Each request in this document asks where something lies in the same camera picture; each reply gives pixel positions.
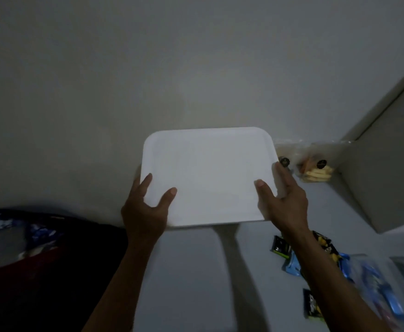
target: hand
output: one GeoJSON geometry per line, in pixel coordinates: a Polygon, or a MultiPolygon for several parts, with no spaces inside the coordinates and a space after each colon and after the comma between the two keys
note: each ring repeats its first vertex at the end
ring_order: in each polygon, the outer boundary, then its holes
{"type": "Polygon", "coordinates": [[[153,175],[150,173],[140,184],[140,176],[137,177],[125,205],[120,210],[127,229],[128,243],[154,245],[165,231],[168,208],[176,197],[177,189],[169,189],[156,207],[150,207],[144,203],[144,196],[152,179],[153,175]]]}
{"type": "Polygon", "coordinates": [[[261,179],[255,185],[265,215],[280,229],[284,237],[291,240],[297,234],[310,231],[306,220],[308,199],[305,191],[279,162],[276,163],[276,169],[286,186],[286,197],[275,197],[270,187],[261,179]]]}

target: black fabric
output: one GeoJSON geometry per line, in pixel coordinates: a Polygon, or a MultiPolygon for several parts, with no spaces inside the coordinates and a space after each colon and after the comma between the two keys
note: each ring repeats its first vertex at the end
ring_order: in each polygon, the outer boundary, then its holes
{"type": "Polygon", "coordinates": [[[0,268],[0,331],[80,331],[127,249],[125,230],[54,214],[0,213],[64,232],[59,248],[0,268]]]}

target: person's right hand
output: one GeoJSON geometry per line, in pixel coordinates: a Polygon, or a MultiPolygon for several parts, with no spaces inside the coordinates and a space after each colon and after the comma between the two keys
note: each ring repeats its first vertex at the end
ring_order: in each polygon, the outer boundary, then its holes
{"type": "Polygon", "coordinates": [[[286,239],[292,240],[299,234],[310,231],[306,220],[308,199],[305,191],[279,162],[276,163],[276,169],[286,186],[286,197],[275,197],[270,187],[261,179],[255,185],[264,215],[280,229],[286,239]]]}

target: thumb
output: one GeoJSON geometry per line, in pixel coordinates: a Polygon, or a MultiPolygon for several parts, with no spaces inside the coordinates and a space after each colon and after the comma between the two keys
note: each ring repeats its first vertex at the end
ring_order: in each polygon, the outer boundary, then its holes
{"type": "Polygon", "coordinates": [[[258,179],[255,182],[257,193],[263,202],[268,203],[272,198],[274,198],[273,192],[271,191],[268,184],[263,180],[258,179]]]}
{"type": "Polygon", "coordinates": [[[159,204],[156,206],[157,209],[166,210],[170,207],[171,203],[173,202],[174,198],[176,197],[177,189],[171,188],[166,191],[162,198],[159,201],[159,204]]]}

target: person's left hand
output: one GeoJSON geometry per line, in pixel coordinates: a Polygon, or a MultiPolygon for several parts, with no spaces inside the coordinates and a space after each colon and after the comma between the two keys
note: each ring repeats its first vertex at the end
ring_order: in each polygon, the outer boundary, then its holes
{"type": "Polygon", "coordinates": [[[127,229],[128,243],[154,245],[165,231],[168,208],[176,197],[177,189],[169,189],[156,207],[150,207],[144,203],[144,196],[152,179],[153,175],[150,173],[140,183],[138,176],[133,182],[125,205],[120,210],[127,229]]]}

